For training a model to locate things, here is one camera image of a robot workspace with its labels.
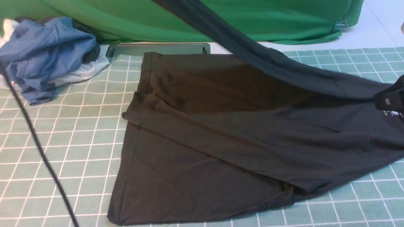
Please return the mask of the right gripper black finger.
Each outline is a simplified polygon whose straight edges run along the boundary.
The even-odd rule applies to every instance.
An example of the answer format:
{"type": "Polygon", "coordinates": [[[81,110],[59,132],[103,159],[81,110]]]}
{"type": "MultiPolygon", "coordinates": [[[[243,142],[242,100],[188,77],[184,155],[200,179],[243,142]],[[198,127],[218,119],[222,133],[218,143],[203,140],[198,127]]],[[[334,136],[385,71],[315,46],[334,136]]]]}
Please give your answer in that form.
{"type": "Polygon", "coordinates": [[[402,112],[404,110],[404,76],[389,88],[374,95],[375,108],[384,111],[402,112]]]}

